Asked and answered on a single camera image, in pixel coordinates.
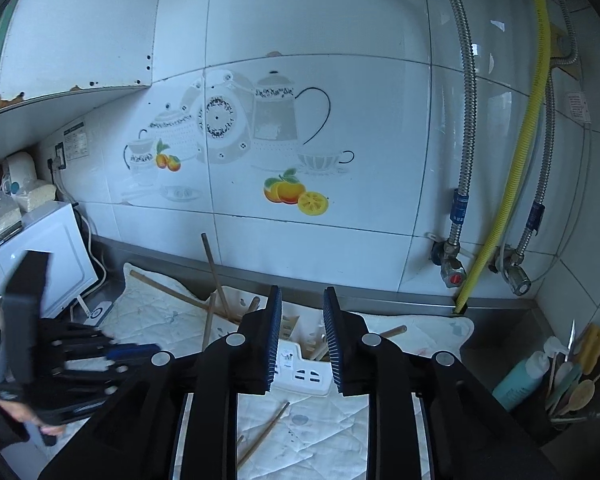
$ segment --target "power socket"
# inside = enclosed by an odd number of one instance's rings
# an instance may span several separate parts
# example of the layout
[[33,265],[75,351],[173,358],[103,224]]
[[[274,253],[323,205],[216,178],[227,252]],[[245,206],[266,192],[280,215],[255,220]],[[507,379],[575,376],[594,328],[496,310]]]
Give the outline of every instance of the power socket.
[[56,157],[60,159],[60,166],[58,170],[66,169],[66,158],[64,157],[64,142],[58,142],[56,144]]

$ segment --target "yellow corrugated gas hose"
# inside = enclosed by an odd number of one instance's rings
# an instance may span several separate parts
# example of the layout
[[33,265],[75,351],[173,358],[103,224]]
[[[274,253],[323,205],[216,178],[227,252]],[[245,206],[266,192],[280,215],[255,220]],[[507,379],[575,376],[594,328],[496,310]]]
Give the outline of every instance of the yellow corrugated gas hose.
[[538,60],[536,60],[536,72],[534,73],[534,81],[531,89],[531,96],[526,105],[525,117],[522,121],[520,134],[518,135],[518,143],[516,151],[511,161],[509,168],[509,176],[507,177],[507,185],[504,189],[504,195],[500,202],[500,208],[496,216],[491,232],[487,241],[484,243],[478,257],[476,258],[469,276],[464,282],[464,286],[460,290],[460,294],[456,298],[456,314],[462,314],[465,310],[466,300],[474,290],[474,286],[478,282],[480,273],[484,266],[489,261],[493,250],[500,241],[504,229],[509,221],[511,209],[520,187],[522,172],[526,163],[526,156],[529,151],[529,146],[534,140],[536,134],[536,126],[538,125],[538,116],[542,107],[542,99],[544,98],[544,88],[549,74],[549,62],[551,59],[551,25],[549,23],[549,15],[546,10],[546,0],[534,0],[536,6],[536,17],[538,18]]

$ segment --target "quilted cloth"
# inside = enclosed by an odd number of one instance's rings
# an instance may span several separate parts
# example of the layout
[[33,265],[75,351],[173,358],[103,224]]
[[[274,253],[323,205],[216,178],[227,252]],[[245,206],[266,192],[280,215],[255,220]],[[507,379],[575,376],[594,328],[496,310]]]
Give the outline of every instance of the quilted cloth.
[[[206,312],[173,298],[152,286],[133,278],[134,269],[152,280],[195,298],[179,282],[125,264],[125,291],[116,300],[100,328],[117,342],[138,344],[156,343],[176,357],[199,352],[202,346]],[[246,310],[254,294],[228,289],[232,307]],[[261,297],[261,306],[266,298]],[[321,318],[315,309],[287,304],[287,311],[300,316]],[[447,350],[459,357],[462,344],[473,332],[473,324],[464,318],[435,316],[370,316],[362,314],[371,332],[384,332],[404,324],[406,333],[394,336],[403,351],[430,356]],[[236,325],[218,316],[212,324],[211,341],[234,332]],[[80,362],[75,367],[95,368],[100,362]],[[420,442],[420,464],[423,478],[429,477],[427,445],[419,401],[413,397]],[[342,397],[334,384],[326,397],[295,394],[272,387],[265,396],[238,397],[237,434],[244,436],[237,450],[241,457],[265,429],[268,422],[286,403],[290,405],[257,451],[238,471],[240,480],[354,480],[366,476],[366,441],[368,431],[368,397]],[[84,422],[73,423],[50,455]],[[175,477],[179,478],[184,439],[180,438],[176,455]]]

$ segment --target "teal soap bottle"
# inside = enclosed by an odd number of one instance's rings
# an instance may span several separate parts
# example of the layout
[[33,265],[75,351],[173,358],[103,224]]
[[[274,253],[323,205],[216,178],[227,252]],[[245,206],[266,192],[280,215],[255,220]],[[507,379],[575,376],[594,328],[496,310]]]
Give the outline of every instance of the teal soap bottle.
[[495,387],[493,396],[510,412],[540,386],[542,377],[548,370],[547,355],[541,351],[534,352],[531,357],[523,359],[513,367]]

